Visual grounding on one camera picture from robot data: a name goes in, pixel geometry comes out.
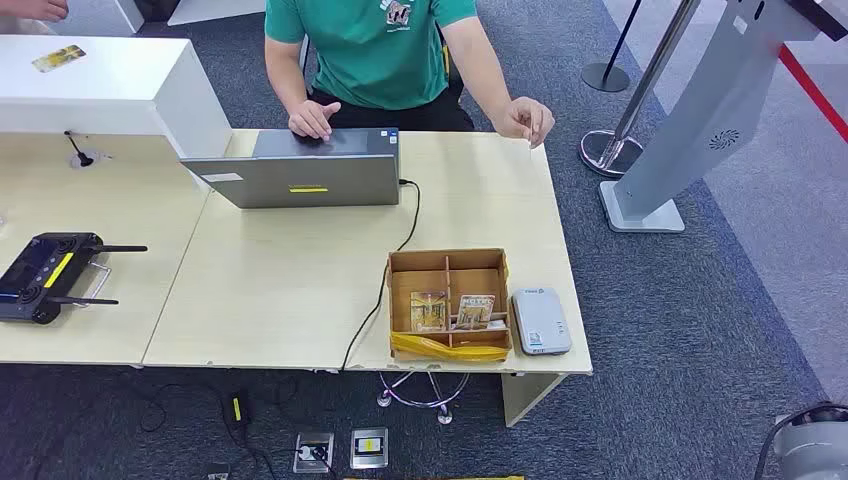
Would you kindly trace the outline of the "bystander's hand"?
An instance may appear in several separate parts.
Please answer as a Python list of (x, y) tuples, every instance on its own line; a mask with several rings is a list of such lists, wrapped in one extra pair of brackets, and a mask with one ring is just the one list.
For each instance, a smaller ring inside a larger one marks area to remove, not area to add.
[(1, 15), (5, 17), (58, 22), (68, 13), (65, 0), (1, 0)]

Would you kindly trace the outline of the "person's right hand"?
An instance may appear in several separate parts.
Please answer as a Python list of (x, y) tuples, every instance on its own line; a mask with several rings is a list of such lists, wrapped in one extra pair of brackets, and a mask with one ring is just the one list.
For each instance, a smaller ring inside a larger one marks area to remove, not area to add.
[(327, 141), (332, 133), (329, 119), (340, 109), (340, 102), (322, 105), (305, 100), (288, 110), (289, 129), (300, 137)]

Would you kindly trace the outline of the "person's left hand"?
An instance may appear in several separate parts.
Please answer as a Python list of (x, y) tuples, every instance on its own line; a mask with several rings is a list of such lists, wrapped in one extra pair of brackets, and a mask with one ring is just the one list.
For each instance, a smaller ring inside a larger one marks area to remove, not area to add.
[(491, 121), (499, 135), (526, 140), (531, 150), (541, 146), (555, 126), (551, 110), (528, 97), (512, 100), (500, 108)]

